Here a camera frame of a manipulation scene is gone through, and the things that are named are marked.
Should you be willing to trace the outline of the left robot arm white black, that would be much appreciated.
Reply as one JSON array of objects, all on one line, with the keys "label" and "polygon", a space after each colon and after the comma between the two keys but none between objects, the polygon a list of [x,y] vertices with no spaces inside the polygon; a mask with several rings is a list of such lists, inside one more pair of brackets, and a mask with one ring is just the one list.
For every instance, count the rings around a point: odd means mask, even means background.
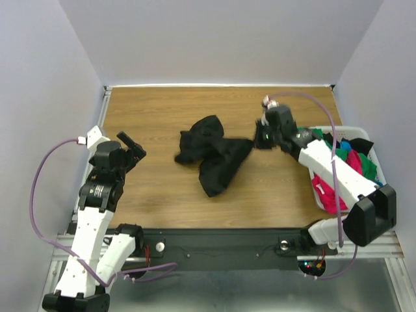
[{"label": "left robot arm white black", "polygon": [[77,228],[68,260],[52,293],[42,300],[45,311],[108,311],[110,291],[126,259],[144,251],[144,232],[136,224],[120,224],[105,253],[105,234],[124,193],[125,177],[146,156],[123,131],[117,140],[91,134],[92,170],[79,190]]}]

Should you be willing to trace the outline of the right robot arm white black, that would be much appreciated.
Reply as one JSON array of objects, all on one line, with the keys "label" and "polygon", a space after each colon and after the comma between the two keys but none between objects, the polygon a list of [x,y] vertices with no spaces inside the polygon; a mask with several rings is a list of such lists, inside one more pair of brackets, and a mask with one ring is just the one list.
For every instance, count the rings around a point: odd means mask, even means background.
[{"label": "right robot arm white black", "polygon": [[301,250],[313,254],[323,244],[347,237],[360,247],[389,231],[397,224],[397,193],[367,179],[338,156],[312,129],[299,129],[286,105],[267,105],[256,123],[255,146],[260,150],[279,147],[298,163],[316,173],[338,195],[348,214],[321,220],[309,226],[299,238]]}]

